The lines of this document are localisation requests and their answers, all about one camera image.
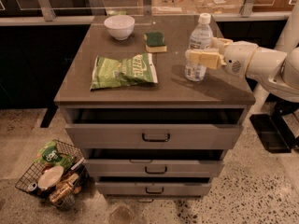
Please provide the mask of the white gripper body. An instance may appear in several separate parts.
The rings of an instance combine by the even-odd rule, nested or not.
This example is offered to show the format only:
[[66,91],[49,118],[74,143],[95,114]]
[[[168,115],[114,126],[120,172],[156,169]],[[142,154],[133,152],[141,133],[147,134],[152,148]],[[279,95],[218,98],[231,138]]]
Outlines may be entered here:
[[226,65],[223,70],[231,76],[244,78],[257,48],[256,44],[246,41],[237,41],[228,45],[224,50]]

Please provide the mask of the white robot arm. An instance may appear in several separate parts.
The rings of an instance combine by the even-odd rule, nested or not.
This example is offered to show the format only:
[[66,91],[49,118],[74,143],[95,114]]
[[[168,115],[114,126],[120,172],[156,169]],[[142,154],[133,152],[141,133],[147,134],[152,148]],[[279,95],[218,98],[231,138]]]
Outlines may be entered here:
[[231,76],[254,79],[277,97],[299,102],[298,49],[287,53],[246,41],[213,37],[210,48],[187,49],[185,57],[188,62],[209,69],[222,68]]

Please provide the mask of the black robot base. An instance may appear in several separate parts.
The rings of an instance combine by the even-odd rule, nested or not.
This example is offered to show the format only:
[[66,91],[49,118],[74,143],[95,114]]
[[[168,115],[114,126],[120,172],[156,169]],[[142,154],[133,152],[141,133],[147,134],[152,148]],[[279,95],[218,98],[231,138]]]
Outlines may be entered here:
[[283,116],[298,109],[298,103],[278,101],[271,115],[254,114],[250,116],[249,120],[265,150],[270,153],[290,153],[299,148],[299,137],[293,134],[283,119]]

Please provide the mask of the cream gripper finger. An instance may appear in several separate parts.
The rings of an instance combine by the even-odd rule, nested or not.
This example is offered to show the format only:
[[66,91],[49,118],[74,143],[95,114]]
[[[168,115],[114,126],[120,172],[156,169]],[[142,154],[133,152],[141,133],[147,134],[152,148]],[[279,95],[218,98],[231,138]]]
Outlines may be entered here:
[[211,47],[218,49],[219,53],[223,53],[227,46],[233,43],[233,40],[221,37],[213,37]]
[[187,49],[186,59],[195,64],[201,64],[210,69],[218,69],[226,65],[224,56],[218,49]]

